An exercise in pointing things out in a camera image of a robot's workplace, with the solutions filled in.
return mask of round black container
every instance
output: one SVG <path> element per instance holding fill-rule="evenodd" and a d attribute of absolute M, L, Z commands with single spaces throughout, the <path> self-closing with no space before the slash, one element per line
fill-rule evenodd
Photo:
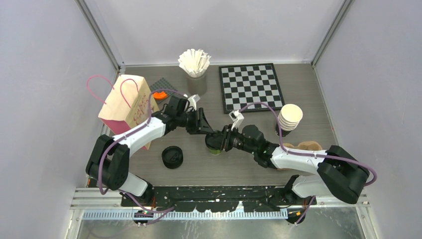
<path fill-rule="evenodd" d="M 278 124 L 277 123 L 276 123 L 275 131 L 276 131 L 276 135 L 280 136 L 279 131 L 278 131 Z M 290 134 L 290 132 L 292 132 L 292 131 L 285 131 L 285 130 L 281 129 L 281 137 L 285 137 L 286 135 Z"/>
<path fill-rule="evenodd" d="M 183 152 L 177 146 L 170 146 L 163 150 L 161 158 L 167 168 L 175 169 L 183 163 Z"/>

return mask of black lid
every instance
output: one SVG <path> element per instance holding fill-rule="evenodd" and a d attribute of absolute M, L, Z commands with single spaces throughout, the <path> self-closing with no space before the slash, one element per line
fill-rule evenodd
<path fill-rule="evenodd" d="M 178 168 L 183 163 L 183 152 L 177 146 L 170 146 L 163 150 L 161 158 L 166 167 L 170 169 Z"/>

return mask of gray wall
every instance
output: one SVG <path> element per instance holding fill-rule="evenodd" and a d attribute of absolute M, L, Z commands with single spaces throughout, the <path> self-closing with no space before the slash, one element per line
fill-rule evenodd
<path fill-rule="evenodd" d="M 126 65 L 311 61 L 342 0 L 87 0 Z"/>
<path fill-rule="evenodd" d="M 341 145 L 373 166 L 385 238 L 422 227 L 422 2 L 357 0 L 317 65 Z"/>
<path fill-rule="evenodd" d="M 2 1 L 0 56 L 0 238 L 63 238 L 115 71 L 72 0 Z"/>

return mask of bag handle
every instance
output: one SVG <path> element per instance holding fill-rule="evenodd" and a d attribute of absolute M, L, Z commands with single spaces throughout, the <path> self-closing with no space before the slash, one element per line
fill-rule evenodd
<path fill-rule="evenodd" d="M 121 86 L 123 85 L 123 83 L 124 83 L 125 81 L 133 81 L 133 82 L 135 83 L 135 85 L 136 85 L 136 89 L 137 89 L 137 90 L 138 90 L 138 92 L 139 92 L 139 89 L 138 89 L 138 84 L 136 83 L 136 81 L 135 81 L 134 79 L 126 79 L 126 80 L 124 80 L 124 81 L 121 83 L 121 85 L 120 85 L 120 94 L 121 94 L 121 96 L 123 97 L 124 101 L 126 102 L 127 106 L 129 106 L 129 108 L 131 108 L 131 107 L 130 107 L 130 105 L 129 105 L 129 102 L 126 100 L 126 98 L 125 98 L 125 97 L 124 97 L 124 95 L 123 95 L 123 92 L 121 91 Z"/>
<path fill-rule="evenodd" d="M 106 80 L 110 85 L 111 85 L 111 87 L 113 88 L 113 90 L 114 90 L 114 86 L 113 86 L 113 84 L 111 83 L 111 81 L 110 80 L 108 80 L 105 76 L 102 76 L 102 75 L 94 75 L 94 76 L 91 76 L 91 77 L 89 77 L 88 78 L 88 80 L 87 80 L 87 89 L 88 89 L 88 91 L 91 93 L 91 95 L 93 95 L 95 98 L 97 98 L 99 101 L 101 101 L 101 102 L 103 102 L 104 104 L 106 104 L 107 105 L 107 103 L 103 100 L 103 99 L 101 99 L 100 97 L 98 97 L 96 94 L 94 94 L 93 93 L 93 91 L 91 90 L 91 88 L 90 88 L 90 85 L 89 85 L 89 83 L 90 83 L 90 80 L 92 79 L 92 78 L 95 78 L 95 77 L 100 77 L 100 78 L 103 78 L 104 80 Z"/>

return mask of gray wooden tabletop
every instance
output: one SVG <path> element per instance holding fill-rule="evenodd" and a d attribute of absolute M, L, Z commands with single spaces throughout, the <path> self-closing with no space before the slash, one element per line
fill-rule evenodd
<path fill-rule="evenodd" d="M 304 112 L 298 127 L 283 138 L 283 142 L 297 145 L 302 141 L 313 140 L 324 149 L 335 144 L 311 65 L 279 64 L 275 68 L 285 103 L 296 104 Z M 178 66 L 129 67 L 125 73 L 143 76 L 149 85 L 164 77 L 179 92 L 188 92 L 186 73 Z M 218 66 L 207 69 L 207 87 L 198 107 L 204 108 L 211 127 L 221 130 L 232 120 L 223 114 Z M 245 120 L 239 130 L 254 124 L 267 140 L 279 142 L 274 132 L 276 119 L 270 111 L 243 115 Z M 183 151 L 184 161 L 177 169 L 166 168 L 161 159 L 161 152 L 171 145 Z M 262 168 L 253 160 L 253 155 L 237 149 L 212 155 L 205 146 L 205 135 L 189 135 L 183 128 L 154 140 L 149 150 L 136 152 L 130 159 L 129 171 L 156 186 L 284 185 L 291 175 L 304 174 L 294 170 Z"/>

